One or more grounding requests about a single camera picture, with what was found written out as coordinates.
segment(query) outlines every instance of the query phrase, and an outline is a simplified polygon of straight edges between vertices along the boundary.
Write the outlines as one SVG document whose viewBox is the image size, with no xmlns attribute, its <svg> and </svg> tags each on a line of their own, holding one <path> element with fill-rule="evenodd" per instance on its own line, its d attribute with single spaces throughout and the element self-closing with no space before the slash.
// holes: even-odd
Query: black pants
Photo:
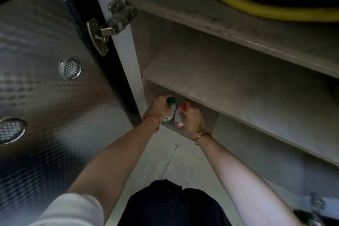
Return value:
<svg viewBox="0 0 339 226">
<path fill-rule="evenodd" d="M 217 201 L 199 189 L 154 181 L 130 197 L 118 226 L 231 226 Z"/>
</svg>

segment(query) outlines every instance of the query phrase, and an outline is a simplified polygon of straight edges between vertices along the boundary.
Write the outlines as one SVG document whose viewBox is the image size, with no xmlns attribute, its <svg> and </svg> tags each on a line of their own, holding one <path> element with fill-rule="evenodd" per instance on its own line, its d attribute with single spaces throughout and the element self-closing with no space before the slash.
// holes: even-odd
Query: white shirt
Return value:
<svg viewBox="0 0 339 226">
<path fill-rule="evenodd" d="M 29 226 L 104 226 L 104 211 L 95 197 L 67 193 L 55 199 Z"/>
</svg>

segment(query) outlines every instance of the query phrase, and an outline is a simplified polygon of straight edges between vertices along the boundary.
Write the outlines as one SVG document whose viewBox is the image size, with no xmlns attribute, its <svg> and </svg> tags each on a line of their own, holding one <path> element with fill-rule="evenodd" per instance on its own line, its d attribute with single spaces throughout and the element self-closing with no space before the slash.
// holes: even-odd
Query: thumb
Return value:
<svg viewBox="0 0 339 226">
<path fill-rule="evenodd" d="M 185 124 L 186 116 L 185 116 L 185 114 L 183 112 L 180 112 L 180 118 L 181 118 L 182 123 Z"/>
</svg>

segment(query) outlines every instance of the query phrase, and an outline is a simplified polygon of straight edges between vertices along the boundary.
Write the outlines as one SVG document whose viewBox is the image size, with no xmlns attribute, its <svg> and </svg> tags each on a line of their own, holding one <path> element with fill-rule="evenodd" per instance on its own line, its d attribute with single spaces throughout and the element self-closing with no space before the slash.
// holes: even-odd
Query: bottle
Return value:
<svg viewBox="0 0 339 226">
<path fill-rule="evenodd" d="M 186 103 L 182 103 L 181 107 L 179 107 L 177 109 L 177 111 L 175 112 L 174 122 L 175 122 L 175 126 L 178 129 L 184 128 L 184 124 L 181 121 L 180 112 L 182 112 L 182 113 L 184 113 L 184 115 L 186 115 L 186 110 L 187 110 Z"/>
<path fill-rule="evenodd" d="M 174 113 L 175 113 L 175 109 L 176 109 L 176 106 L 175 106 L 175 99 L 174 97 L 169 97 L 167 100 L 166 100 L 167 104 L 169 106 L 171 106 L 171 113 L 169 114 L 169 116 L 167 116 L 165 119 L 164 119 L 164 122 L 165 123 L 168 123 L 172 120 L 173 116 L 174 116 Z"/>
</svg>

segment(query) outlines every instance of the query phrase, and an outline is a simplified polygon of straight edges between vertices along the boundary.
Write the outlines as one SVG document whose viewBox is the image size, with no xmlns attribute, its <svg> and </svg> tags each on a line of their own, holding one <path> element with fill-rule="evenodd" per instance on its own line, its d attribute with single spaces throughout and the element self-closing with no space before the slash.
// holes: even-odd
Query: person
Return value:
<svg viewBox="0 0 339 226">
<path fill-rule="evenodd" d="M 153 132 L 170 113 L 162 95 L 143 122 L 101 151 L 31 226 L 103 226 Z M 186 102 L 186 130 L 206 155 L 245 226 L 299 226 L 284 201 L 247 165 L 213 139 L 197 107 Z M 124 225 L 231 225 L 205 192 L 154 181 L 132 195 L 118 223 Z"/>
</svg>

